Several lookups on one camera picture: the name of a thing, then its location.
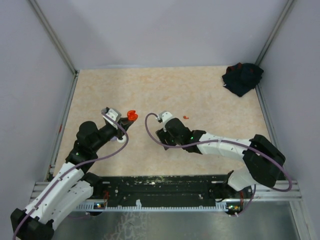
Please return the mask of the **white earbud charging case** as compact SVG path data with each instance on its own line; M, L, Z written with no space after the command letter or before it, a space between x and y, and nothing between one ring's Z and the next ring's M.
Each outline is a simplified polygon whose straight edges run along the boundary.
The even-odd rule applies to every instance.
M126 142L127 138L125 136L123 136L121 138L117 138L116 140L117 140L118 143L122 143L123 144L123 143Z

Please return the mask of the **orange earbud charging case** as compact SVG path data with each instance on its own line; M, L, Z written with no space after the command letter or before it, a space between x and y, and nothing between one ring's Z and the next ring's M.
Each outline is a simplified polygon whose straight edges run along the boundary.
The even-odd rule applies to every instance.
M135 110L129 110L127 112L127 118L129 121L133 121L135 122L138 119L139 115L137 114L137 112Z

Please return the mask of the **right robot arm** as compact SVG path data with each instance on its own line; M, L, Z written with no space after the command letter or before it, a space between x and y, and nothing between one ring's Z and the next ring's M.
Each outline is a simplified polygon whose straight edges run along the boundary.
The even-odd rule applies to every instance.
M156 135L166 150L181 147L188 153L219 155L244 164L228 173L223 192L229 198L235 198L244 188L255 184L273 189L282 172L285 156L263 135L233 139L204 130L190 130L176 117L158 122L162 128Z

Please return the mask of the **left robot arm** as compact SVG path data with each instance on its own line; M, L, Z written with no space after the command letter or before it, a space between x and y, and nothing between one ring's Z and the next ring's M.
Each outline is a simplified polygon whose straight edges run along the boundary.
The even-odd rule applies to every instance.
M126 117L111 108L103 113L105 125L98 128L93 121L83 122L76 134L73 149L59 173L24 209L16 208L11 216L13 239L50 240L62 221L82 202L101 197L102 178L89 172L100 160L98 150L113 138L129 142L128 128L138 119L134 110Z

